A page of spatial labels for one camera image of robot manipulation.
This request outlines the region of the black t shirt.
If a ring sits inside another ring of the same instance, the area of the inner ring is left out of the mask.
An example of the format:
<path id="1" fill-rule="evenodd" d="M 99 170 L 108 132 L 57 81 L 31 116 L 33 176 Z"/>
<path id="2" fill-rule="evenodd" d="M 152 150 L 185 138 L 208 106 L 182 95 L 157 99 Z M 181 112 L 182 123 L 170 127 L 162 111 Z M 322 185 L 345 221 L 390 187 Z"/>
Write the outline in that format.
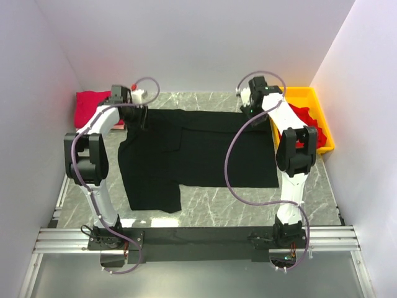
<path id="1" fill-rule="evenodd" d="M 118 165 L 132 210 L 181 210 L 181 186 L 279 185 L 270 122 L 243 128 L 236 112 L 151 109 L 146 130 L 127 129 Z"/>

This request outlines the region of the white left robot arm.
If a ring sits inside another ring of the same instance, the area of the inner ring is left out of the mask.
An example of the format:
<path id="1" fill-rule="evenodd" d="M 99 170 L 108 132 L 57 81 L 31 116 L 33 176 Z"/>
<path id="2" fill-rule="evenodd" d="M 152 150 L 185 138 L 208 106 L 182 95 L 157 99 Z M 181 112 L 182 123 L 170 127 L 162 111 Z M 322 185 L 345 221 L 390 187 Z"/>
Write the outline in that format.
<path id="1" fill-rule="evenodd" d="M 111 250 L 124 243 L 139 245 L 123 234 L 120 216 L 111 202 L 106 183 L 109 161 L 104 145 L 104 137 L 118 122 L 126 122 L 134 112 L 147 111 L 147 92 L 139 89 L 138 84 L 113 85 L 92 117 L 75 133 L 64 137 L 66 175 L 81 188 L 93 214 L 94 225 L 88 236 L 92 242 L 103 243 Z"/>

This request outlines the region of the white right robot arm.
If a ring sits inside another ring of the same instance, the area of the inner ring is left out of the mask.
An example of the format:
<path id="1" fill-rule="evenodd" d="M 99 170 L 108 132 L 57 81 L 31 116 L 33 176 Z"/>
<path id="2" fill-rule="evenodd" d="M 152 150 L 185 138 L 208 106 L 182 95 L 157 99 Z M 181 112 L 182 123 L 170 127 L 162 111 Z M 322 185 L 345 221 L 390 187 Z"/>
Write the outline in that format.
<path id="1" fill-rule="evenodd" d="M 281 248 L 304 237 L 300 207 L 308 174 L 316 163 L 316 127 L 304 123 L 286 101 L 280 87 L 268 85 L 263 76 L 255 76 L 248 81 L 248 87 L 237 89 L 242 99 L 242 112 L 260 122 L 258 115 L 267 112 L 281 135 L 276 152 L 276 164 L 282 172 L 283 201 L 275 216 L 272 240 Z"/>

